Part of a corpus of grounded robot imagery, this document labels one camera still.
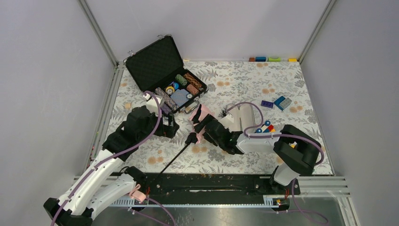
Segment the pink folding umbrella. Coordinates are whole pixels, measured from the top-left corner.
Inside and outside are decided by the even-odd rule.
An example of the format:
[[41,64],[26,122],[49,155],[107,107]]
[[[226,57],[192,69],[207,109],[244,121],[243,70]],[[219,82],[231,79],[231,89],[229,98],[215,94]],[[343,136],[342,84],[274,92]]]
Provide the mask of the pink folding umbrella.
[[[157,174],[156,178],[158,178],[178,157],[183,153],[183,151],[190,145],[190,144],[195,144],[199,142],[199,137],[200,132],[202,129],[200,128],[200,123],[205,122],[204,118],[209,116],[209,110],[206,107],[202,107],[200,104],[196,113],[191,116],[191,121],[193,122],[193,125],[195,129],[193,132],[191,132],[185,143],[186,145],[183,147],[183,149],[164,167],[164,169]],[[129,198],[132,200],[136,200],[140,203],[142,203],[145,199],[147,199],[147,194],[150,191],[150,184],[152,182],[148,183],[148,186],[146,186],[146,180],[147,180],[147,175],[143,172],[141,172],[138,168],[136,167],[129,167],[125,170],[125,174],[129,174],[135,181],[135,186],[133,186],[133,189],[129,192]]]

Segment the lilac umbrella zip case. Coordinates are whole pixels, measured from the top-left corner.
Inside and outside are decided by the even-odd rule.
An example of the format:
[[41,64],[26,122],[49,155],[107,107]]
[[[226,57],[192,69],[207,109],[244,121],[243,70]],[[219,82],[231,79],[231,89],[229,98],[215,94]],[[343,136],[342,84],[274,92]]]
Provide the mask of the lilac umbrella zip case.
[[236,106],[229,111],[233,116],[233,124],[230,131],[244,131],[247,127],[255,126],[255,115],[252,105],[243,104]]

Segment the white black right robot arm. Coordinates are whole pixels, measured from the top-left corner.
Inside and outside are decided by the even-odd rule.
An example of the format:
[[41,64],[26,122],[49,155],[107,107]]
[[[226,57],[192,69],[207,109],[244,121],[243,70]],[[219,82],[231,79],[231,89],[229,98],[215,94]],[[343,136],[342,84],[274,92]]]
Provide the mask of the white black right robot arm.
[[228,154],[275,153],[283,163],[272,173],[271,184],[288,186],[298,176],[310,176],[324,160],[321,144],[293,125],[280,132],[230,131],[210,114],[192,118],[194,131]]

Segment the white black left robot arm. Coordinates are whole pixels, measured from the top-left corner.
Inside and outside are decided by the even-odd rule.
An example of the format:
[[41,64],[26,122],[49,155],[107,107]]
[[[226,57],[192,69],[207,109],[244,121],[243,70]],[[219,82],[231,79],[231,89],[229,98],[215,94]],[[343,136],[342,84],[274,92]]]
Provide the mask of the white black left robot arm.
[[43,207],[59,226],[89,226],[114,201],[128,194],[131,199],[146,200],[147,176],[136,167],[126,171],[111,185],[99,191],[108,176],[153,135],[173,138],[179,125],[174,115],[162,116],[146,106],[133,108],[117,129],[103,143],[103,148],[75,184],[59,198],[48,198]]

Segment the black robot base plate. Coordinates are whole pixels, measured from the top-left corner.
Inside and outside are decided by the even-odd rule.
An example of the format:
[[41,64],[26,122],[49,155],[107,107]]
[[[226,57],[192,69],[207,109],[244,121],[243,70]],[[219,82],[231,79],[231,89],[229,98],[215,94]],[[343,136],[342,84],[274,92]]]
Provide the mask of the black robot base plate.
[[284,198],[301,193],[298,182],[281,186],[268,175],[140,173],[126,169],[114,174],[118,179],[132,176],[141,191],[163,205],[255,205],[266,196]]

